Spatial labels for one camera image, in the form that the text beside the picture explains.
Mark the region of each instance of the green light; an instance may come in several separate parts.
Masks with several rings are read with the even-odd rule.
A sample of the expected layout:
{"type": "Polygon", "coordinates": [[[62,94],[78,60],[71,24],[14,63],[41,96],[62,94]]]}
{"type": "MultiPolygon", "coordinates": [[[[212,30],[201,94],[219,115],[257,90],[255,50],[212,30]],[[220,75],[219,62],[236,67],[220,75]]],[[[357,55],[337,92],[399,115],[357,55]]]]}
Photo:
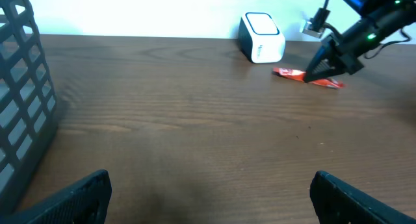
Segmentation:
{"type": "Polygon", "coordinates": [[[372,40],[376,37],[376,35],[374,33],[370,34],[367,36],[367,39],[372,40]]]}

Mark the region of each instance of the plastic basket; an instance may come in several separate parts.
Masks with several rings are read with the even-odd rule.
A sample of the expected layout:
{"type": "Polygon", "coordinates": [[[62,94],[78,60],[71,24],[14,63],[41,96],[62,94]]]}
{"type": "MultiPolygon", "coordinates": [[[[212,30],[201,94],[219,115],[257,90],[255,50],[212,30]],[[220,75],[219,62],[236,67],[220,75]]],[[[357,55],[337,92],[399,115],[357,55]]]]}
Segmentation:
{"type": "Polygon", "coordinates": [[[16,207],[56,131],[56,95],[29,0],[0,0],[0,215],[16,207]]]}

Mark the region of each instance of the red candy bar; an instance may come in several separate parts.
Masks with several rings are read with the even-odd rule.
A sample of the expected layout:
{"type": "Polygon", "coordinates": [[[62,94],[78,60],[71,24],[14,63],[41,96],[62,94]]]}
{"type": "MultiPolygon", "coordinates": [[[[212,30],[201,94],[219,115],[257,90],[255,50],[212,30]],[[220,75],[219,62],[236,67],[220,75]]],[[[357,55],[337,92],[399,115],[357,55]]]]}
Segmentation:
{"type": "MultiPolygon", "coordinates": [[[[285,77],[287,79],[292,79],[296,81],[304,81],[305,72],[293,69],[285,69],[285,68],[273,68],[273,73],[279,75],[281,77],[285,77]]],[[[334,79],[327,78],[327,79],[319,79],[315,81],[311,81],[312,84],[317,84],[320,86],[325,86],[329,88],[343,88],[345,85],[342,82],[337,82],[334,79]]]]}

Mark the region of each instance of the wooden table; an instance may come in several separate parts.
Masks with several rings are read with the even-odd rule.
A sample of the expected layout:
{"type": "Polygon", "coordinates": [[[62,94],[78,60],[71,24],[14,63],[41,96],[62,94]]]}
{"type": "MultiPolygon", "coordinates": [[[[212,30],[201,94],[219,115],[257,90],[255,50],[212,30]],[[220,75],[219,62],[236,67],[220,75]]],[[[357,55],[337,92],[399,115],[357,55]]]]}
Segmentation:
{"type": "MultiPolygon", "coordinates": [[[[42,45],[60,128],[20,208],[103,168],[107,223],[318,223],[309,185],[323,169],[416,217],[414,45],[338,77],[343,90],[273,76],[234,40],[42,45]]],[[[304,69],[318,46],[288,42],[278,66],[304,69]]]]}

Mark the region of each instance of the white wall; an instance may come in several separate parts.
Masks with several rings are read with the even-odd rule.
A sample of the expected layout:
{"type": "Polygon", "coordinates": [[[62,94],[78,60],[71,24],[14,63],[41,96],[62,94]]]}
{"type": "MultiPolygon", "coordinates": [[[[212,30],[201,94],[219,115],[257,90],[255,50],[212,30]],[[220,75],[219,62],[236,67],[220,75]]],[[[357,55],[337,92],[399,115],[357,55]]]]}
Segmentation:
{"type": "MultiPolygon", "coordinates": [[[[288,40],[317,40],[299,33],[300,22],[324,0],[31,0],[41,33],[112,36],[234,38],[244,12],[267,12],[288,40]]],[[[331,0],[328,22],[341,32],[359,16],[331,0]]],[[[416,37],[416,25],[406,28],[416,37]]],[[[394,34],[389,40],[401,40],[394,34]]]]}

